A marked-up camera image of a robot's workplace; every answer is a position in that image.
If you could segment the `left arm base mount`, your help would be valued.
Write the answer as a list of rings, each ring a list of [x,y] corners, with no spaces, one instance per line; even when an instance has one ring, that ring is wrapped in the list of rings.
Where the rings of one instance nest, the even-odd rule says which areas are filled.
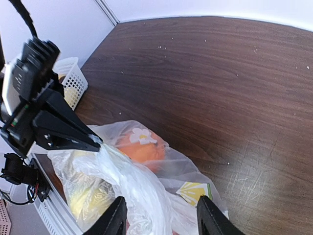
[[[32,158],[30,163],[26,164],[24,159],[14,153],[4,154],[4,158],[5,165],[1,170],[2,175],[0,177],[14,185],[27,185],[27,201],[14,202],[6,193],[1,191],[0,193],[5,200],[18,206],[32,204],[36,199],[44,202],[48,197],[51,186],[41,171],[37,160]]]

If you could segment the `clear plastic bag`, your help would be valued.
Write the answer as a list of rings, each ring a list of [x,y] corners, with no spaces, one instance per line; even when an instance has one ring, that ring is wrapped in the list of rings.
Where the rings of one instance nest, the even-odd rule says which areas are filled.
[[[213,182],[165,140],[165,160],[156,173],[121,152],[116,143],[133,128],[148,129],[135,120],[93,125],[91,129],[102,138],[103,145],[91,169],[74,167],[74,150],[48,152],[55,174],[62,183],[66,201],[73,184],[84,177],[106,181],[111,184],[115,199],[118,196],[125,198],[126,233],[129,235],[196,235],[196,206],[202,195],[208,196],[224,215],[228,214]],[[95,222],[80,224],[76,221],[82,231],[90,229]]]

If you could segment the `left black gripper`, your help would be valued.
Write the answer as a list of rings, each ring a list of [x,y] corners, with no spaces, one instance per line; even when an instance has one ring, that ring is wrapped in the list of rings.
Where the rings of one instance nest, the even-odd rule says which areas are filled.
[[[103,142],[66,103],[62,85],[47,88],[30,101],[21,99],[0,136],[22,158],[34,142],[46,150],[91,152],[98,152]]]

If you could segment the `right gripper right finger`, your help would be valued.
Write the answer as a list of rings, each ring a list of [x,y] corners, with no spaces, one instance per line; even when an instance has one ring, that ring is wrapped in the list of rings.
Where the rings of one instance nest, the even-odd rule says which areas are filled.
[[[205,195],[197,204],[197,220],[200,235],[244,235]]]

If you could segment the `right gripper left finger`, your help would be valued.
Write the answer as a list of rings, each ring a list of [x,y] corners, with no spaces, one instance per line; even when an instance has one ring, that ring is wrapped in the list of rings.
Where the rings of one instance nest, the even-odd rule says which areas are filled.
[[[127,207],[125,198],[118,196],[96,223],[83,235],[125,235]]]

